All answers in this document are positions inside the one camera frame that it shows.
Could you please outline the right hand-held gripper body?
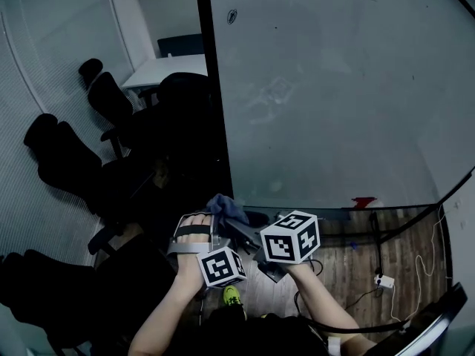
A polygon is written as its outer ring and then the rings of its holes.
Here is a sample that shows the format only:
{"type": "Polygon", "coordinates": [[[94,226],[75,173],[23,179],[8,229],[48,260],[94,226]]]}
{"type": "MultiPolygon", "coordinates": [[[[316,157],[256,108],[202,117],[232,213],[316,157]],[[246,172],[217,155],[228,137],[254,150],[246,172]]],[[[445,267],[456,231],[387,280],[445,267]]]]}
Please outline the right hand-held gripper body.
{"type": "Polygon", "coordinates": [[[286,272],[282,265],[297,265],[309,259],[321,246],[318,217],[292,211],[259,232],[261,240],[253,260],[272,282],[278,283],[286,272]]]}

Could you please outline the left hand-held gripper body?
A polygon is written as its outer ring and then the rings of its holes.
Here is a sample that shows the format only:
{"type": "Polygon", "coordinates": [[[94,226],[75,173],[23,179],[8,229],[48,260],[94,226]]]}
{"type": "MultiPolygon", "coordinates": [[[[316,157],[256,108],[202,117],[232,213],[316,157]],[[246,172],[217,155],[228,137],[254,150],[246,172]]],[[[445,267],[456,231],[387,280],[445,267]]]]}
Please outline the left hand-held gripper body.
{"type": "Polygon", "coordinates": [[[210,223],[200,225],[183,225],[194,214],[185,214],[180,218],[173,237],[170,239],[167,255],[193,254],[199,263],[203,279],[208,288],[224,288],[247,279],[239,254],[230,248],[231,240],[223,235],[224,227],[215,215],[210,223]],[[190,234],[208,234],[204,243],[178,243],[177,238],[190,234]]]}

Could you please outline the blue-grey cloth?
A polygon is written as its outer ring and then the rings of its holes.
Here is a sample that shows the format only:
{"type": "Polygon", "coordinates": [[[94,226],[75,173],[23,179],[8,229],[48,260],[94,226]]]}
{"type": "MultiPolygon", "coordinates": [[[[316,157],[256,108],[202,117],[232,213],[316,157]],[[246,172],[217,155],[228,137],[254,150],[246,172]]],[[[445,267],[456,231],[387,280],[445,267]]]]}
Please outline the blue-grey cloth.
{"type": "Polygon", "coordinates": [[[230,218],[240,223],[249,224],[249,218],[244,210],[226,195],[216,194],[206,203],[206,211],[219,218],[230,218]]]}

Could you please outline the large whiteboard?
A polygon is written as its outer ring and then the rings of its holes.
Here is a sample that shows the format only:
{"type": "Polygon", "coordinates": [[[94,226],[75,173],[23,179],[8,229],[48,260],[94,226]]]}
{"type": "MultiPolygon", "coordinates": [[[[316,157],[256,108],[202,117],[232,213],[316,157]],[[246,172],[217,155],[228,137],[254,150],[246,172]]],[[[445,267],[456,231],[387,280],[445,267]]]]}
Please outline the large whiteboard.
{"type": "Polygon", "coordinates": [[[256,211],[416,208],[475,182],[467,0],[197,0],[230,194],[256,211]],[[352,198],[376,197],[354,208],[352,198]]]}

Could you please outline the person's right forearm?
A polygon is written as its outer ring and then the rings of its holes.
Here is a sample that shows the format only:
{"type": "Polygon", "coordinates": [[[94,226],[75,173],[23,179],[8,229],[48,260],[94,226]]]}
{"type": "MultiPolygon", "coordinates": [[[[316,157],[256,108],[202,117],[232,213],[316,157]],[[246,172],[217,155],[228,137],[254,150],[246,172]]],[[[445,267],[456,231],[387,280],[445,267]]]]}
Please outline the person's right forearm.
{"type": "MultiPolygon", "coordinates": [[[[283,268],[294,280],[315,322],[337,329],[358,328],[354,318],[338,304],[308,264],[283,264],[283,268]]],[[[363,334],[325,332],[325,335],[341,339],[342,356],[362,356],[376,345],[363,334]]]]}

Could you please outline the person's left forearm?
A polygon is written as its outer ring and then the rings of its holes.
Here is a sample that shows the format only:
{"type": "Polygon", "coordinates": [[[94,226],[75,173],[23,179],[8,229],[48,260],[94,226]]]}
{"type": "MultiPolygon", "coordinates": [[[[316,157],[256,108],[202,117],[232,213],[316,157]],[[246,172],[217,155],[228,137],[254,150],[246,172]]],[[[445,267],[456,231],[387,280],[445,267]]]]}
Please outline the person's left forearm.
{"type": "Polygon", "coordinates": [[[178,272],[171,288],[149,315],[128,350],[128,356],[161,356],[174,336],[187,305],[201,290],[204,279],[195,254],[177,257],[178,272]]]}

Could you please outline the person's left hand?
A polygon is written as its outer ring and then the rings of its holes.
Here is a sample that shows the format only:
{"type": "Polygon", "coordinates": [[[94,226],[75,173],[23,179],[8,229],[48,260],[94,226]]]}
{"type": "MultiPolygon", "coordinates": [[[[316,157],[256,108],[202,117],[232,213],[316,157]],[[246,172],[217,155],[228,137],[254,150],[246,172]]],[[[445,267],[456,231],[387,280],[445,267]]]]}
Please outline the person's left hand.
{"type": "Polygon", "coordinates": [[[207,243],[212,229],[213,216],[192,214],[183,219],[177,229],[178,243],[207,243]]]}

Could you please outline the person's green left shoe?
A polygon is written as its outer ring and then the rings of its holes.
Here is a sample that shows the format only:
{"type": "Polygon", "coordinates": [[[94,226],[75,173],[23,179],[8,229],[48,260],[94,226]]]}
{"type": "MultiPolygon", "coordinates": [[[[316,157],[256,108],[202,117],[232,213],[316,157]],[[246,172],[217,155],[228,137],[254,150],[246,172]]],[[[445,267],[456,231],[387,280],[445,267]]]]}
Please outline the person's green left shoe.
{"type": "Polygon", "coordinates": [[[228,285],[223,289],[223,302],[225,306],[242,306],[240,292],[233,285],[228,285]]]}

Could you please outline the person's black clothing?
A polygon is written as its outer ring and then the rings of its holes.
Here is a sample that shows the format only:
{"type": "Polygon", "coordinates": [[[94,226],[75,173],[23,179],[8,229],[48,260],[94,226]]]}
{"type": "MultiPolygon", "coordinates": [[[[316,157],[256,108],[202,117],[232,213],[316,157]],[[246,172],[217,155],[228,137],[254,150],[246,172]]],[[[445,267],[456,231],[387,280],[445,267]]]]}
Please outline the person's black clothing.
{"type": "Polygon", "coordinates": [[[303,319],[276,314],[248,318],[238,304],[213,311],[202,330],[205,349],[214,356],[330,356],[303,319]]]}

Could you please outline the black office chair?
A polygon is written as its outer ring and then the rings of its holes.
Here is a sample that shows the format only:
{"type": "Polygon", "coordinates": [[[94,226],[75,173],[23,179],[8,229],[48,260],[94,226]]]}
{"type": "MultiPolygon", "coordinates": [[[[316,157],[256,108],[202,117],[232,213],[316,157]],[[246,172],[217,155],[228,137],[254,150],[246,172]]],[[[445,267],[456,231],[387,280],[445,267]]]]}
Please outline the black office chair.
{"type": "Polygon", "coordinates": [[[118,219],[124,159],[103,164],[67,122],[49,113],[33,121],[24,144],[34,153],[43,182],[83,199],[93,214],[118,219]]]}
{"type": "Polygon", "coordinates": [[[173,73],[142,92],[151,94],[157,104],[138,112],[133,155],[152,171],[165,171],[166,183],[140,189],[137,213],[142,221],[171,220],[228,191],[223,133],[209,77],[173,73]]]}
{"type": "Polygon", "coordinates": [[[79,67],[79,75],[85,82],[90,106],[113,127],[101,135],[102,142],[110,141],[118,159],[122,159],[121,145],[130,148],[125,136],[131,124],[134,107],[119,88],[109,72],[103,72],[103,63],[95,58],[89,59],[79,67]]]}
{"type": "Polygon", "coordinates": [[[92,356],[127,356],[131,339],[171,287],[175,273],[140,234],[98,268],[37,251],[0,257],[0,304],[45,330],[55,352],[90,342],[92,356]]]}

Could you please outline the white desk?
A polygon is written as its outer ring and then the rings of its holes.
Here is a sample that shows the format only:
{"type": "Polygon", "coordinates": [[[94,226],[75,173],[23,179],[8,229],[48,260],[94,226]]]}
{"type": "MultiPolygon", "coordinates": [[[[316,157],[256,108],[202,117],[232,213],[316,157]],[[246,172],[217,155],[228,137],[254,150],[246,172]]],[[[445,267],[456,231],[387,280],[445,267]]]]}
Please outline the white desk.
{"type": "Polygon", "coordinates": [[[207,76],[204,54],[150,59],[140,66],[122,88],[145,88],[159,85],[172,73],[196,73],[207,76]]]}

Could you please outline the black desk screen panel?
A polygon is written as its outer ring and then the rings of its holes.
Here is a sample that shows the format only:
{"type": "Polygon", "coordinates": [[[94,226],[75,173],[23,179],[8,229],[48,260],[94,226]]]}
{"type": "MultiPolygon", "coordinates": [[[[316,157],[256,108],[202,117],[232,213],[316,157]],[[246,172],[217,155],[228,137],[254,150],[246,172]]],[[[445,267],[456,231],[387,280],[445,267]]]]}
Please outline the black desk screen panel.
{"type": "Polygon", "coordinates": [[[200,33],[158,39],[162,57],[204,54],[203,37],[200,33]]]}

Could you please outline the white window blinds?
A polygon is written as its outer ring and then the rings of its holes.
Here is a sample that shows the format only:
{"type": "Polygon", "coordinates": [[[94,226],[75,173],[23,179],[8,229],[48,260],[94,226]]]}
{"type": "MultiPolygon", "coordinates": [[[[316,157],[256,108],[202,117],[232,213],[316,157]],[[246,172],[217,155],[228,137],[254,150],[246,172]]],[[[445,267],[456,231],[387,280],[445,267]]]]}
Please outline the white window blinds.
{"type": "Polygon", "coordinates": [[[51,113],[68,122],[104,162],[100,137],[109,127],[89,105],[79,67],[102,61],[117,82],[132,72],[111,0],[0,0],[0,256],[28,249],[89,266],[99,218],[84,202],[51,188],[37,174],[24,136],[51,113]]]}

